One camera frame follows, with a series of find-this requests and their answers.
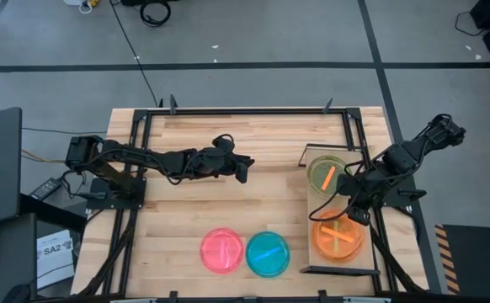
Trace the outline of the translucent blue plastic plate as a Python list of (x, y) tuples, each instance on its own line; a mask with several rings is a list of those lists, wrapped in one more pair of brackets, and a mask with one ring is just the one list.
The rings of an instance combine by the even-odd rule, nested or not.
[(275, 278), (290, 264), (290, 247), (281, 235), (261, 231), (248, 241), (245, 256), (248, 267), (257, 276)]

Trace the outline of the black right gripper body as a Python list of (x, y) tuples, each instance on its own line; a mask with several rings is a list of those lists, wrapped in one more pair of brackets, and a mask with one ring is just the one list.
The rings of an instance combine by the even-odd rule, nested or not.
[(357, 192), (353, 197), (353, 207), (369, 209), (382, 206), (382, 192), (380, 174), (358, 174)]

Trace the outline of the black power adapter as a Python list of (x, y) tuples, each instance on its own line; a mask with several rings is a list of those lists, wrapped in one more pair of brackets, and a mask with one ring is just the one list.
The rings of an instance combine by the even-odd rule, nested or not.
[(34, 189), (29, 196), (44, 201), (49, 196), (54, 194), (61, 187), (61, 180), (59, 178), (49, 178), (39, 187)]

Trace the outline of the translucent pink plastic plate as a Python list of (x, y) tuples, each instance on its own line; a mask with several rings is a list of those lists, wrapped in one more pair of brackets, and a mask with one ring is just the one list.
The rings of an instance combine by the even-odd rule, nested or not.
[(200, 243), (200, 260), (215, 274), (229, 274), (241, 264), (243, 257), (242, 239), (229, 228), (209, 231)]

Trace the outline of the black aluminium table frame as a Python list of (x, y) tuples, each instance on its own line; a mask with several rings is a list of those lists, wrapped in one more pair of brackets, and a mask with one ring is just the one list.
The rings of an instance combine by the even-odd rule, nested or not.
[[(365, 141), (371, 154), (391, 144), (383, 110), (235, 108), (157, 109), (149, 120), (135, 120), (134, 109), (112, 112), (110, 139), (158, 152), (202, 148), (228, 133), (240, 154), (255, 161), (248, 181), (207, 178), (173, 186), (158, 173), (146, 175), (146, 202), (136, 219), (125, 293), (129, 297), (314, 297), (371, 295), (396, 287), (378, 253), (357, 259), (378, 268), (379, 276), (306, 274), (320, 258), (309, 248), (306, 170), (299, 166), (309, 144), (344, 146)], [(280, 234), (290, 245), (290, 265), (276, 278), (257, 276), (245, 263), (229, 274), (215, 274), (200, 259), (203, 237), (216, 228), (233, 229), (243, 241), (260, 231)]]

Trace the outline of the dark grey cabinet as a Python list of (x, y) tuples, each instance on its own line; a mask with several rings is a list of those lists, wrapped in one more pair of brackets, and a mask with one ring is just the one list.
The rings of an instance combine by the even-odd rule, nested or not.
[(0, 223), (0, 303), (28, 303), (36, 293), (36, 219)]

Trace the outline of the black platform with hazard stripes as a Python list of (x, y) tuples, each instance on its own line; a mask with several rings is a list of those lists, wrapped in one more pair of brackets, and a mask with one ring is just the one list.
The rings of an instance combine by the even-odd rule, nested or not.
[(490, 297), (490, 227), (434, 227), (448, 293)]

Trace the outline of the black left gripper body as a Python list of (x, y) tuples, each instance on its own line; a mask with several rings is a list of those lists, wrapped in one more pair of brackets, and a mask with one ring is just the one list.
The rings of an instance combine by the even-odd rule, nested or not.
[(239, 172), (232, 147), (206, 147), (198, 152), (199, 176), (230, 176)]

